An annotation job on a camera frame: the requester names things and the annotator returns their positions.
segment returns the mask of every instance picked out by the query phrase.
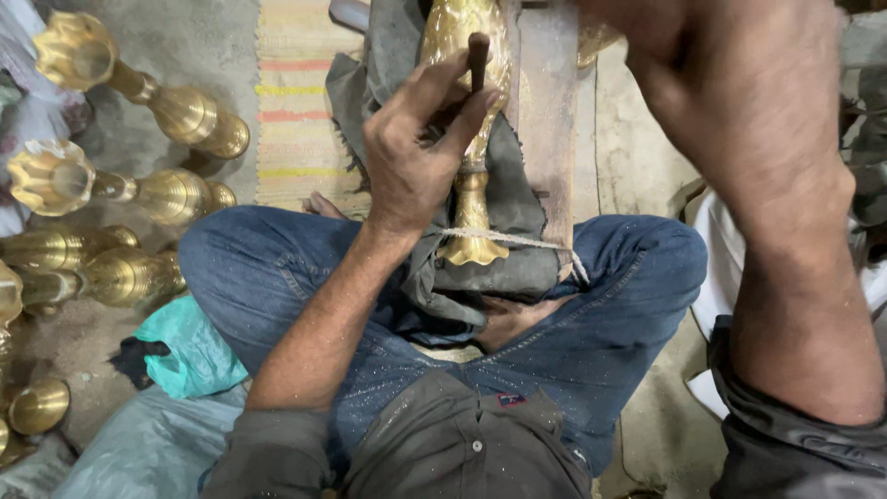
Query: jeans pocket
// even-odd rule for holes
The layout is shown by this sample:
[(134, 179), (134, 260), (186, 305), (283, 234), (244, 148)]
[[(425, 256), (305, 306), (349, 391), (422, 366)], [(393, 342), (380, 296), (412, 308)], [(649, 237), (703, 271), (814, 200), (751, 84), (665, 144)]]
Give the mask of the jeans pocket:
[(311, 265), (305, 265), (298, 257), (291, 253), (284, 253), (274, 262), (280, 270), (280, 275), (302, 301), (308, 301), (318, 290), (321, 284), (329, 277), (332, 269), (321, 269)]

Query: teal plastic bag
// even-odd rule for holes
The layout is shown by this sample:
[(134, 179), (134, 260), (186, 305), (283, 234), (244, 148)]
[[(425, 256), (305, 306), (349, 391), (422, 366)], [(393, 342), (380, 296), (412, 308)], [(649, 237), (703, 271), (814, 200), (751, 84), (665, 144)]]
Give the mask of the teal plastic bag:
[(133, 336), (162, 341), (172, 354), (146, 355), (148, 376), (173, 399), (228, 390), (247, 377), (231, 347), (219, 336), (193, 297), (182, 297), (161, 308)]

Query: shirt label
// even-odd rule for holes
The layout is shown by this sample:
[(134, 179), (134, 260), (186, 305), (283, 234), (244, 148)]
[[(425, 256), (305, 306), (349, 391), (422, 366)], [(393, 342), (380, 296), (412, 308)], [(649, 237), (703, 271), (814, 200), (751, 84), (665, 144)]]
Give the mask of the shirt label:
[(516, 406), (519, 404), (523, 404), (527, 401), (527, 398), (523, 395), (512, 395), (511, 393), (500, 393), (496, 396), (496, 400), (501, 408), (510, 408), (511, 406)]

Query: denim jeans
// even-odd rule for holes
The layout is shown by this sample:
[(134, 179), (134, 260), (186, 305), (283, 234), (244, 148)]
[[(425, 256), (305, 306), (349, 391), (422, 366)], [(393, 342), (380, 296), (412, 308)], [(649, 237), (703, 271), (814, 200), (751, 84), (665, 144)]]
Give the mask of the denim jeans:
[[(251, 375), (339, 264), (360, 224), (259, 206), (197, 222), (179, 264), (198, 304)], [(448, 369), (481, 395), (541, 388), (563, 411), (563, 442), (598, 476), (611, 458), (616, 419), (699, 293), (706, 249), (667, 218), (603, 216), (574, 229), (591, 279), (546, 298), (578, 294), (499, 351), (463, 364), (434, 360), (407, 338), (466, 332), (413, 307), (399, 290), (405, 265), (379, 296), (330, 415), (334, 469), (373, 419), (430, 369)]]

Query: string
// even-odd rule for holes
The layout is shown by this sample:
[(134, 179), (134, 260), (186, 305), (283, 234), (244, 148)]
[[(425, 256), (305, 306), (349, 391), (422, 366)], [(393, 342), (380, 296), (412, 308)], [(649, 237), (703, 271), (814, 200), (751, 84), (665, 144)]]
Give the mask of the string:
[(554, 244), (551, 242), (543, 242), (543, 241), (534, 241), (532, 239), (527, 239), (525, 237), (520, 237), (517, 235), (511, 234), (503, 234), (498, 233), (496, 231), (484, 230), (484, 229), (460, 229), (460, 228), (452, 228), (452, 229), (442, 229), (440, 234), (443, 235), (457, 235), (460, 237), (483, 237), (485, 239), (489, 239), (491, 241), (500, 241), (500, 242), (514, 242), (517, 244), (523, 244), (524, 246), (532, 246), (534, 248), (546, 248), (548, 250), (556, 250), (556, 251), (569, 251), (569, 254), (572, 256), (572, 265), (569, 271), (570, 275), (572, 275), (580, 284), (584, 284), (588, 286), (591, 284), (591, 281), (588, 279), (588, 272), (585, 271), (585, 267), (582, 265), (582, 260), (579, 259), (579, 255), (576, 254), (570, 248), (564, 248), (559, 244)]

